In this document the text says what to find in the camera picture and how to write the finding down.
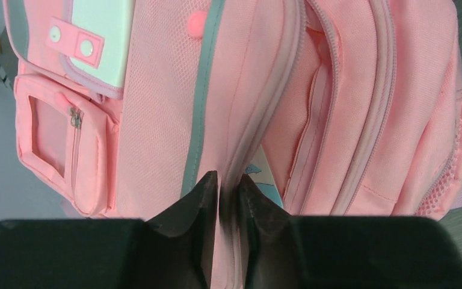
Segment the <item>blue correction tape pack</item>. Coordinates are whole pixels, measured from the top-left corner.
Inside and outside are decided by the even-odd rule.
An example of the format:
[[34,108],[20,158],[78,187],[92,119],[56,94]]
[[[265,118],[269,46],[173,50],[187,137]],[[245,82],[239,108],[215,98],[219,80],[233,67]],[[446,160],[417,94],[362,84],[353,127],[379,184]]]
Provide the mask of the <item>blue correction tape pack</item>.
[[280,193],[276,187],[273,174],[262,146],[258,148],[252,160],[245,169],[247,174],[259,190],[271,201],[283,208]]

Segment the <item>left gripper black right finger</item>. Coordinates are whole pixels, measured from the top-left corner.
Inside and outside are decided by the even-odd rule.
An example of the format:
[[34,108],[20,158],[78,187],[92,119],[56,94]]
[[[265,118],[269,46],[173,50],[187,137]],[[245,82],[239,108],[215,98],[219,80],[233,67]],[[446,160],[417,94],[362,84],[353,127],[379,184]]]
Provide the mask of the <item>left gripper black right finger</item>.
[[243,175],[245,288],[462,288],[462,256],[424,217],[293,216]]

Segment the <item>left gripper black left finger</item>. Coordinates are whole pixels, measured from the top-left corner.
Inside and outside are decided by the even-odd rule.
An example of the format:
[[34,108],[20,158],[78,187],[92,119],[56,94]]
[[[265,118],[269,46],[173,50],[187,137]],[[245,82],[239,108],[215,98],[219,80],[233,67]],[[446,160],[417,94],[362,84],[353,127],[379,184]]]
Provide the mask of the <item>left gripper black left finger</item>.
[[209,288],[218,178],[148,221],[0,221],[0,288]]

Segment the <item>pink student backpack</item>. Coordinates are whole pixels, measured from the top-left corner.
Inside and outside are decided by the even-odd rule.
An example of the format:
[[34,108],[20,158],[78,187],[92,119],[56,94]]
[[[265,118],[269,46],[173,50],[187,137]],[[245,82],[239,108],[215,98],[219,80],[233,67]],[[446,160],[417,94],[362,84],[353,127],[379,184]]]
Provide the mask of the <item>pink student backpack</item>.
[[262,146],[283,208],[462,207],[452,1],[4,1],[20,162],[86,217],[151,218],[218,173],[213,288],[240,288],[232,191]]

